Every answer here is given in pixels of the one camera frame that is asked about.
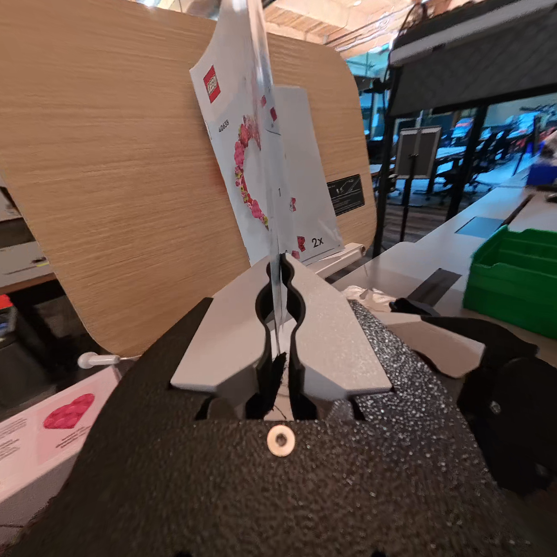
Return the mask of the pink white toy box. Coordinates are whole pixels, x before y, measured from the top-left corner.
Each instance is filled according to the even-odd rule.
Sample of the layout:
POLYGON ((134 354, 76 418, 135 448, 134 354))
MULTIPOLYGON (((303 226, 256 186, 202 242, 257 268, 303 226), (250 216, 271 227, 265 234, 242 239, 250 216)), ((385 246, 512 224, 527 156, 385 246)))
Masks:
POLYGON ((121 375, 108 366, 1 422, 1 503, 77 455, 121 375))

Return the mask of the white metal stand frame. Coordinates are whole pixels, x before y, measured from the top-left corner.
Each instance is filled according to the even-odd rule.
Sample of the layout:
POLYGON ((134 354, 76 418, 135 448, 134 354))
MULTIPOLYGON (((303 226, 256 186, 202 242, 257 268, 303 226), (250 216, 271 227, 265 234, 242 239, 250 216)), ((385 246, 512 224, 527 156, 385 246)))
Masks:
POLYGON ((360 260, 365 253, 366 247, 364 245, 349 243, 340 252, 322 257, 314 262, 305 263, 305 266, 316 275, 325 279, 360 260))

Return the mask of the red blue small object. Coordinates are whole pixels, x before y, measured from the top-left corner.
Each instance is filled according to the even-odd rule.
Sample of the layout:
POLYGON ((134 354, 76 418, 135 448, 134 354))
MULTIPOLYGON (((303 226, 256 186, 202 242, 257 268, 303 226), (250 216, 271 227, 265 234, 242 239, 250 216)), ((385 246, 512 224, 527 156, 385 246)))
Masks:
POLYGON ((1 295, 1 348, 17 340, 17 309, 8 295, 1 295))

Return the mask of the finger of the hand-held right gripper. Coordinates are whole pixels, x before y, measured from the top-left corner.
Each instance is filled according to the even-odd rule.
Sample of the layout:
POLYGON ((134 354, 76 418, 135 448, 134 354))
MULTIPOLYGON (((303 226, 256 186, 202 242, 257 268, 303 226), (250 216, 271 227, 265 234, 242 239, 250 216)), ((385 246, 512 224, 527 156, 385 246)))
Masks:
POLYGON ((443 375, 459 379, 479 367, 483 343, 432 324, 427 317, 440 314, 429 305, 398 298, 389 303, 385 326, 443 375))

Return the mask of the white knob lever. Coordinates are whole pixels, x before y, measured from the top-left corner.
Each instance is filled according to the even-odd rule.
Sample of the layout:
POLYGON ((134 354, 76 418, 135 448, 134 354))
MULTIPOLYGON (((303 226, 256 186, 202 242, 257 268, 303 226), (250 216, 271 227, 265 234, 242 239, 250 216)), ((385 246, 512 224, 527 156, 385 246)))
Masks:
POLYGON ((78 357, 77 365, 84 370, 93 367, 118 366, 122 363, 138 361, 140 356, 121 357, 115 354, 97 354, 96 352, 84 352, 78 357))

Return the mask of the clear plastic bag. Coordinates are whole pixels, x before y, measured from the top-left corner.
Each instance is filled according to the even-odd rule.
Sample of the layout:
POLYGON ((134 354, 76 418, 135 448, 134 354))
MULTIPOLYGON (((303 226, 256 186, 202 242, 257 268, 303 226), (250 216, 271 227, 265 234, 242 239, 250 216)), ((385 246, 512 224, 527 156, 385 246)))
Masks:
POLYGON ((342 294, 349 301, 357 301, 371 313, 391 312, 391 304, 397 301, 396 297, 390 296, 378 289, 365 289, 350 285, 342 290, 342 294))

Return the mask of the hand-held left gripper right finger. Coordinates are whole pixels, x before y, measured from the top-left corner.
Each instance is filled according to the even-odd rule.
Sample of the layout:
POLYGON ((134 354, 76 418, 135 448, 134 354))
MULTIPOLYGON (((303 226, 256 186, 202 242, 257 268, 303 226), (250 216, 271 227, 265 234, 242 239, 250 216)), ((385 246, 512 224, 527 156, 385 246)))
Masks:
POLYGON ((292 397, 334 401, 392 389, 346 297, 290 254, 282 254, 291 333, 292 397))

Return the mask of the row of black office chairs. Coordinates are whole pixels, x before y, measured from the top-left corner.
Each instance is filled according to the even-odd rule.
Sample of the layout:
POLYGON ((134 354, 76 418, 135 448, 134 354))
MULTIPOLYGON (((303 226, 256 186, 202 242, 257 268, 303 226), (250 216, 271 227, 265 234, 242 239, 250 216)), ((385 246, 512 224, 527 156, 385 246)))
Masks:
MULTIPOLYGON (((498 133, 482 135, 464 183, 463 200, 475 200, 507 179, 525 170, 533 158, 537 125, 522 130, 505 128, 498 133)), ((442 157, 426 188, 426 199, 441 208, 449 205, 453 187, 462 173, 464 152, 442 157)))

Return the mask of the black label sticker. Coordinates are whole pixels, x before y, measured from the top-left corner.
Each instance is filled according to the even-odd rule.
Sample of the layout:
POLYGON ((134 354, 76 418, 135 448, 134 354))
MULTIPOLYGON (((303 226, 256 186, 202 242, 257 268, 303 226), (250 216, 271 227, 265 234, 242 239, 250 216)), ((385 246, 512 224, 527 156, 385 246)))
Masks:
POLYGON ((363 186, 359 174, 327 182, 331 203, 338 217, 365 205, 363 186))

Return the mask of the grey framed board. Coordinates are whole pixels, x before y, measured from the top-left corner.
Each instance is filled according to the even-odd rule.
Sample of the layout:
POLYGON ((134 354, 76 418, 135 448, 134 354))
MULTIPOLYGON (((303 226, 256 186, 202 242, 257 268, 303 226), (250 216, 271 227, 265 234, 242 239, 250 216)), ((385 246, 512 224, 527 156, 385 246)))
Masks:
POLYGON ((404 179, 402 192, 402 222, 399 241, 406 235, 409 199, 414 179, 429 179, 432 175, 442 133, 441 126, 403 129, 398 138, 394 174, 404 179))

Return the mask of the black desk strip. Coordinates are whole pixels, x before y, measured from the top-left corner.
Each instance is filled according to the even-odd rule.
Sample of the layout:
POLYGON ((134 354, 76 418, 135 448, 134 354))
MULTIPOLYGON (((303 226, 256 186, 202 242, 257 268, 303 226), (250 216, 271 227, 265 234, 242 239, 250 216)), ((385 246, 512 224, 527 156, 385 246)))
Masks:
POLYGON ((438 268, 407 295, 406 299, 434 307, 461 277, 461 274, 438 268))

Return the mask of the pale blue instruction booklet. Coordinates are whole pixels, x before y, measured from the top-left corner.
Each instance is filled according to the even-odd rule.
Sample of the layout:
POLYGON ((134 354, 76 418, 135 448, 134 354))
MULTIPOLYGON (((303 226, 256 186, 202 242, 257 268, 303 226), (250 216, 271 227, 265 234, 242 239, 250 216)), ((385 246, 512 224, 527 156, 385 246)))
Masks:
POLYGON ((280 254, 307 265, 344 249, 308 94, 276 87, 261 1, 222 1, 190 69, 249 263, 270 261, 275 335, 286 321, 280 254))

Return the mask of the blue box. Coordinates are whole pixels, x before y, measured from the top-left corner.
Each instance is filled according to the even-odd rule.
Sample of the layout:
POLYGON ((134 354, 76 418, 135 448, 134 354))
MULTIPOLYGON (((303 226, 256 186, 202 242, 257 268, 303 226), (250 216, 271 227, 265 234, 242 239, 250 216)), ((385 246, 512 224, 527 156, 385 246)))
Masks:
POLYGON ((530 166, 526 186, 551 186, 556 181, 556 165, 549 163, 533 163, 530 166))

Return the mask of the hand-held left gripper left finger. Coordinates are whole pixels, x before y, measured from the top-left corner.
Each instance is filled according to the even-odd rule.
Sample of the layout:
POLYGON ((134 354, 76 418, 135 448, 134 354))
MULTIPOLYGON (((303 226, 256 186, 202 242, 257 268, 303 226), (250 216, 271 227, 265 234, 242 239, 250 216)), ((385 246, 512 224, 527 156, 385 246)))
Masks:
POLYGON ((273 364, 269 266, 268 257, 261 259, 213 296, 172 387, 214 396, 266 395, 273 364))

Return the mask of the green plastic bin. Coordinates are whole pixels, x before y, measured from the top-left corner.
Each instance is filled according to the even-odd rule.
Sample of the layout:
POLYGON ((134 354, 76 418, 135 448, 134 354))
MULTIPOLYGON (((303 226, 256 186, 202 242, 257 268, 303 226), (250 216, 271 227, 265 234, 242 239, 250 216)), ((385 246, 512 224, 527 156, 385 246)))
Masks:
POLYGON ((474 253, 463 308, 556 339, 556 232, 501 227, 474 253))

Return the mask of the light wooden board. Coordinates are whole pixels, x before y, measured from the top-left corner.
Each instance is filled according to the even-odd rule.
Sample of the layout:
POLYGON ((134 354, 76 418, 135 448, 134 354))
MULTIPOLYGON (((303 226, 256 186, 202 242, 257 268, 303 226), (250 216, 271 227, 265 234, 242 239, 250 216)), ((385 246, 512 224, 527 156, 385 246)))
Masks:
POLYGON ((132 1, 1 1, 1 178, 122 356, 249 268, 189 74, 215 26, 132 1))

